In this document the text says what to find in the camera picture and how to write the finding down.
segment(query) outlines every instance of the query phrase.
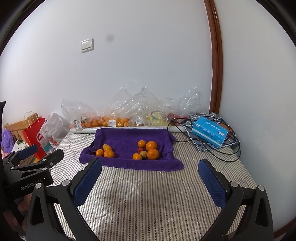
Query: purple fluffy object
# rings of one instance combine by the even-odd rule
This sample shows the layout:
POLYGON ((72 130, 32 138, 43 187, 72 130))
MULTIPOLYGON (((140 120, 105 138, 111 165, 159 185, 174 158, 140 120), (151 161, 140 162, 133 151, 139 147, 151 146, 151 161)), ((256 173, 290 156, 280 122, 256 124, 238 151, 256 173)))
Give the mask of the purple fluffy object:
POLYGON ((11 153, 14 144, 15 144, 15 141, 13 139, 12 134, 9 132, 9 130, 4 130, 2 132, 2 141, 1 141, 1 146, 3 147, 3 151, 5 153, 11 153))

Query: quilted striped fabric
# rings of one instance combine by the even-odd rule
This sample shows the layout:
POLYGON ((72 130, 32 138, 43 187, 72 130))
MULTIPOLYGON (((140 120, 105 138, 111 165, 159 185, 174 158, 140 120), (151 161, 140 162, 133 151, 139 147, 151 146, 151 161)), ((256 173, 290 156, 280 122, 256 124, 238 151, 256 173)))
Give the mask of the quilted striped fabric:
MULTIPOLYGON (((84 147, 95 134, 69 133, 60 143, 64 159, 52 168, 53 185, 71 179, 86 164, 79 163, 84 147)), ((186 140, 181 133, 177 140, 186 140)), ((230 147, 222 149, 232 153, 230 147)), ((215 153, 220 158, 231 156, 215 153)), ((175 143, 174 155, 185 168, 175 172, 127 170, 103 167, 84 205, 78 209, 101 241, 191 241, 200 240, 214 222, 216 207, 200 179, 197 165, 207 158, 226 178, 242 187, 256 184, 240 161, 222 162, 208 152, 198 152, 192 142, 175 143)), ((66 235, 74 238, 59 205, 56 210, 66 235)), ((233 232, 243 214, 241 207, 229 232, 233 232)))

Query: purple towel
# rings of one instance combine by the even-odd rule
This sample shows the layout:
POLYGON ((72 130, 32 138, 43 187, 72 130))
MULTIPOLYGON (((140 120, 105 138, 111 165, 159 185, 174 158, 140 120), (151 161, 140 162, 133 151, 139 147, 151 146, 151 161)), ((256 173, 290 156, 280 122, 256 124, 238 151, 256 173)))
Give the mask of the purple towel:
POLYGON ((114 158, 98 157, 103 166, 119 167, 137 170, 176 171, 184 168, 181 161, 173 155, 173 144, 176 138, 166 129, 127 129, 127 128, 101 128, 96 130, 96 136, 90 147, 85 148, 80 154, 81 163, 89 163, 96 157, 97 149, 102 149, 103 144, 112 147, 114 158), (138 141, 155 141, 160 153, 158 160, 133 160, 137 153, 138 141))

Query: mattress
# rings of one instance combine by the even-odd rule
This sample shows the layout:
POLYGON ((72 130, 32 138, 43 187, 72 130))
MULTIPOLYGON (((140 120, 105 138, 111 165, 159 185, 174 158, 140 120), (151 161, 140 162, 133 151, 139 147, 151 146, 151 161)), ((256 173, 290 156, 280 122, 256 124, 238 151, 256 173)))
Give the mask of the mattress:
MULTIPOLYGON (((182 133, 174 135, 177 140, 186 140, 182 133)), ((92 143, 94 136, 67 134, 58 147, 64 151, 64 159, 51 169, 53 185, 71 179, 86 166, 79 162, 79 155, 92 143)), ((233 153, 230 147, 222 151, 233 153)), ((215 154, 222 159, 233 158, 215 154)), ((221 211, 198 175, 197 165, 203 158, 229 181, 235 180, 241 187, 256 187, 240 160, 222 162, 208 152, 198 152, 192 142, 175 143, 174 156, 183 162, 183 170, 163 172, 103 167, 85 204, 78 207, 101 241, 200 240, 221 211)), ((55 207, 66 235, 75 238, 59 205, 55 207)), ((229 233, 237 228, 243 211, 241 206, 229 233)))

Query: blue gripper pad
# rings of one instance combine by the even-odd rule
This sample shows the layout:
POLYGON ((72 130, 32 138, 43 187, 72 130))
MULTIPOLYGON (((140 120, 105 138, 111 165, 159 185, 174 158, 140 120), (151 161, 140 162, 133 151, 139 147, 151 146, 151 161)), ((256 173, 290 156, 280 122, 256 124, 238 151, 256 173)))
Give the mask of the blue gripper pad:
POLYGON ((97 159, 88 171, 84 174, 81 181, 73 190, 73 203, 75 207, 83 205, 91 192, 94 184, 102 172, 102 162, 97 159))
POLYGON ((198 164, 198 174, 205 184, 215 205, 224 209, 227 203, 226 191, 220 184, 216 176, 213 174, 212 170, 204 162, 204 160, 200 160, 198 164))
POLYGON ((26 149, 21 150, 18 153, 18 158, 20 160, 25 160, 29 156, 34 155, 37 151, 38 151, 38 146, 34 144, 32 146, 27 147, 26 149))

